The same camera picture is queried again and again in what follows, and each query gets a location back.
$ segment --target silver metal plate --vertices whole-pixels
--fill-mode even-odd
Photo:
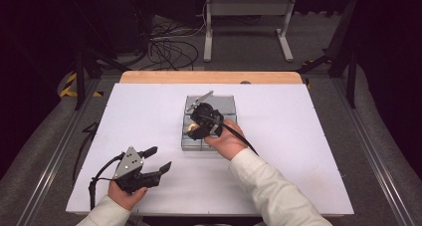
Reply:
[[[124,155],[124,158],[121,160],[120,164],[115,170],[114,178],[120,178],[141,166],[143,166],[142,158],[139,156],[136,150],[130,146]]]

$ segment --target gray box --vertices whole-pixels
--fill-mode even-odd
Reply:
[[[192,139],[187,135],[187,127],[189,127],[193,120],[190,118],[192,111],[187,111],[195,101],[201,96],[188,96],[186,98],[185,111],[183,115],[182,139],[181,146],[183,151],[211,151],[215,150],[213,147],[205,143],[203,139]],[[230,118],[237,123],[235,99],[233,96],[210,96],[203,103],[211,105],[214,110],[218,110],[224,118]]]

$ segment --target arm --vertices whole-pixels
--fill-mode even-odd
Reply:
[[[243,135],[240,127],[234,122],[229,119],[224,122]],[[231,161],[231,174],[252,196],[267,225],[330,225],[277,168],[247,148],[227,129],[223,129],[220,137],[208,136],[205,141]]]
[[[143,187],[129,195],[111,181],[108,186],[108,195],[103,197],[78,225],[124,225],[130,216],[131,209],[143,198],[146,191],[147,188]]]

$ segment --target white shelf leg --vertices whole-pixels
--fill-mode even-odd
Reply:
[[[207,31],[205,34],[204,62],[211,62],[212,28],[211,28],[211,0],[207,0]]]
[[[283,29],[277,29],[277,36],[279,38],[280,44],[282,45],[283,54],[287,62],[293,61],[292,51],[290,50],[288,40],[286,39],[286,32],[288,31],[289,22],[292,17],[293,8],[295,7],[296,0],[290,0],[288,9],[286,11],[285,23]]]

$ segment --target gray carpet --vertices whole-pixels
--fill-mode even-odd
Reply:
[[[262,18],[255,26],[247,26],[233,20],[219,20],[214,25],[214,46],[210,63],[202,61],[203,33],[176,40],[187,41],[198,49],[199,59],[194,64],[194,70],[290,71],[298,69],[303,61],[314,60],[321,56],[321,49],[328,46],[338,20],[339,16],[335,15],[330,18],[316,14],[294,15],[287,35],[295,58],[292,63],[284,60],[274,32],[283,23],[283,18],[279,17]],[[194,51],[186,46],[180,48],[183,48],[186,54],[194,54]],[[180,59],[178,63],[182,65],[185,63],[183,61],[188,60]],[[149,64],[145,58],[131,68],[136,70]],[[354,215],[329,218],[329,221],[333,225],[398,225],[378,178],[362,150],[361,141],[347,113],[347,108],[335,90],[333,80],[325,74],[328,67],[328,65],[322,65],[307,74],[311,81],[310,95],[334,159],[344,174],[344,184],[355,210]],[[96,88],[96,91],[105,92],[105,95],[89,99],[87,108],[69,142],[66,157],[61,162],[57,174],[54,175],[53,183],[40,209],[35,213],[33,225],[75,225],[84,217],[65,212],[72,192],[73,167],[80,145],[87,135],[82,133],[82,130],[94,121],[101,120],[112,85],[118,82],[119,77],[120,73],[116,70],[105,71]],[[7,174],[2,178],[0,225],[15,225],[18,222],[66,130],[74,113],[75,104],[75,98],[62,98],[60,104],[24,145]],[[387,166],[414,225],[422,225],[420,213],[422,212],[422,182],[411,170],[383,125],[368,92],[362,70],[359,70],[357,75],[356,106],[356,111]],[[88,149],[89,146],[84,150],[78,168],[81,167]],[[157,225],[180,225],[175,221],[169,224],[166,219],[158,220],[161,223]]]

